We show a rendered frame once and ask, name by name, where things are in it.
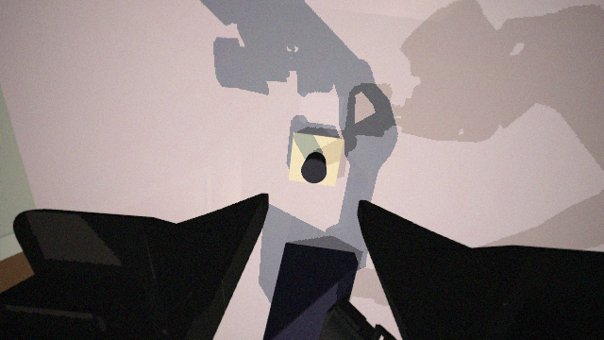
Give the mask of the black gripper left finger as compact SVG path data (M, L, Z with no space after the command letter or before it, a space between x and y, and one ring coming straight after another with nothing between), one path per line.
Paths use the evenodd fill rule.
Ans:
M13 222L35 273L130 278L158 340L213 340L269 208L261 193L195 218L30 210Z

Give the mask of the beige block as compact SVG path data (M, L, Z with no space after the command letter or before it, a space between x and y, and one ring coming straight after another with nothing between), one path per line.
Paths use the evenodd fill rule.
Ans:
M326 158L327 175L314 184L335 187L343 143L344 139L338 137L294 132L289 180L307 182L302 177L301 167L310 153L319 152Z

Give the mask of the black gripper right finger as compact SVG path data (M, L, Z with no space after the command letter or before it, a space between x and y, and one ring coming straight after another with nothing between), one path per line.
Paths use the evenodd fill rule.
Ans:
M469 247L367 200L357 215L402 340L502 340L534 292L604 297L604 251Z

